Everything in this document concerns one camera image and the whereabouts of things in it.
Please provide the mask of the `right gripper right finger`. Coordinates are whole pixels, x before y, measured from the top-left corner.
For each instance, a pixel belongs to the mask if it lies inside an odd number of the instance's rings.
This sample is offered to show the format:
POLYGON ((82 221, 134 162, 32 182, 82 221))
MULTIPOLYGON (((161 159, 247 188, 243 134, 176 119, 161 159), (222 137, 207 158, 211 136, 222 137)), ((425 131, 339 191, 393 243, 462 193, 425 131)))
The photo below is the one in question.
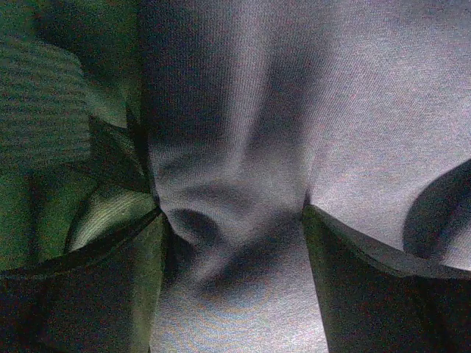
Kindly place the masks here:
POLYGON ((312 206, 302 227, 330 352, 469 352, 470 281, 400 277, 312 206))

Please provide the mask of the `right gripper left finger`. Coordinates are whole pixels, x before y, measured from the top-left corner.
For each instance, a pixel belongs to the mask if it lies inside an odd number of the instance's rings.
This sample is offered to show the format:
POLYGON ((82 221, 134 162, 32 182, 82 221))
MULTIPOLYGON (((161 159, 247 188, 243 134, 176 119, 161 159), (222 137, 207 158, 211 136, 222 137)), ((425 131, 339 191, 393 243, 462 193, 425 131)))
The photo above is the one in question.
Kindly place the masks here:
POLYGON ((163 214, 43 263, 1 273, 3 352, 148 352, 163 214))

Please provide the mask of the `pink and teal kids suitcase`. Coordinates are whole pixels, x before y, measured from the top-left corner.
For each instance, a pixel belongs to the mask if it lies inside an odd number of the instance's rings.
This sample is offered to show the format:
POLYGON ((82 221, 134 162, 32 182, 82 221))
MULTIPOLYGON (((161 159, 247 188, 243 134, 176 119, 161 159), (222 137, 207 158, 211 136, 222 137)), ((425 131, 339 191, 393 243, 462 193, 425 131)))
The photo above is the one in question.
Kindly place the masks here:
POLYGON ((138 1, 1 3, 1 269, 150 212, 138 1))

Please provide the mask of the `grey garment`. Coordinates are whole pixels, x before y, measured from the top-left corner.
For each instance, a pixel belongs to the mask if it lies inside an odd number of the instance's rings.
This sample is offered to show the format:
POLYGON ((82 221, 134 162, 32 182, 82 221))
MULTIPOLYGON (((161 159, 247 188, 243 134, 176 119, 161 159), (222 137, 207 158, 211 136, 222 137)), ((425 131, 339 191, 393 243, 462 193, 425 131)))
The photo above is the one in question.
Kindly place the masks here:
POLYGON ((302 227, 470 281, 468 1, 143 1, 158 352, 330 352, 302 227))

